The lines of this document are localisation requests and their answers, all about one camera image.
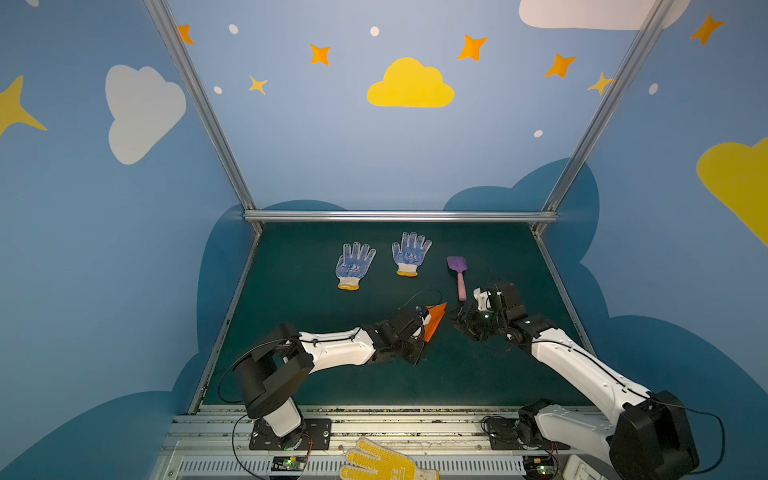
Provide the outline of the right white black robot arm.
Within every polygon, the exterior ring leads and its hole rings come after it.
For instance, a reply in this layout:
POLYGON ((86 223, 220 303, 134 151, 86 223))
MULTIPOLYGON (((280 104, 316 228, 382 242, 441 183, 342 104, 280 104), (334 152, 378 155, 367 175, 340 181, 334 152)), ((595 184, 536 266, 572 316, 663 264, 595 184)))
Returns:
POLYGON ((528 314, 511 284, 459 290, 458 328, 476 341, 500 336, 547 365, 603 414, 597 420, 545 399, 523 407, 513 436, 530 447, 569 445, 623 479, 680 479, 700 464, 682 402, 652 392, 597 359, 542 315, 528 314))

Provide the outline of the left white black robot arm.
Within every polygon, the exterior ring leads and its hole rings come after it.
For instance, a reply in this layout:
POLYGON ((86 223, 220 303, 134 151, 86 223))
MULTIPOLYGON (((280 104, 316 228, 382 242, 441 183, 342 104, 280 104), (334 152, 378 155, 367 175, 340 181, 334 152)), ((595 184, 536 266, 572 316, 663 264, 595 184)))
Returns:
POLYGON ((374 325, 316 334, 284 323, 243 353, 228 371, 237 381, 257 449, 293 450, 312 440, 293 396, 312 374, 342 366, 420 360, 443 315, 435 307, 403 307, 374 325))

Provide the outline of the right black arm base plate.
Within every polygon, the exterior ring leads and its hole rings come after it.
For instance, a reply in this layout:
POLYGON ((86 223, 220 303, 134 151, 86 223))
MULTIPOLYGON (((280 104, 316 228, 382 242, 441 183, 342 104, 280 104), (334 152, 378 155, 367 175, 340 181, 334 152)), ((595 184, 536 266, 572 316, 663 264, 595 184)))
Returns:
POLYGON ((485 416, 480 427, 488 437, 492 450, 570 450, 571 446, 544 439, 539 433, 531 433, 519 420, 498 415, 485 416))

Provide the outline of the orange square paper sheet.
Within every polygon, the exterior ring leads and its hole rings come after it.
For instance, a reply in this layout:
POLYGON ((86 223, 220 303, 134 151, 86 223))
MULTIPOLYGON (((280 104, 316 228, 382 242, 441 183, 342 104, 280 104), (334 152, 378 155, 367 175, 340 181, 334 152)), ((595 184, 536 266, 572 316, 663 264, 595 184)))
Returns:
POLYGON ((447 304, 442 303, 427 307, 427 317, 423 322, 423 340, 429 342, 434 336, 440 322, 446 313, 447 304))

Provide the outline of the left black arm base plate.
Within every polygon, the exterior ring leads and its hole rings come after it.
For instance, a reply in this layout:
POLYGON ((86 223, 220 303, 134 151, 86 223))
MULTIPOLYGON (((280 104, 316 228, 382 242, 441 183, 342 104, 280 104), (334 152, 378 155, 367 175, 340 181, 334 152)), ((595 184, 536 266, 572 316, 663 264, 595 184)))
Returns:
POLYGON ((277 436, 263 419, 252 430, 248 448, 252 451, 328 450, 332 421, 330 418, 304 419, 303 424, 286 435, 277 436))

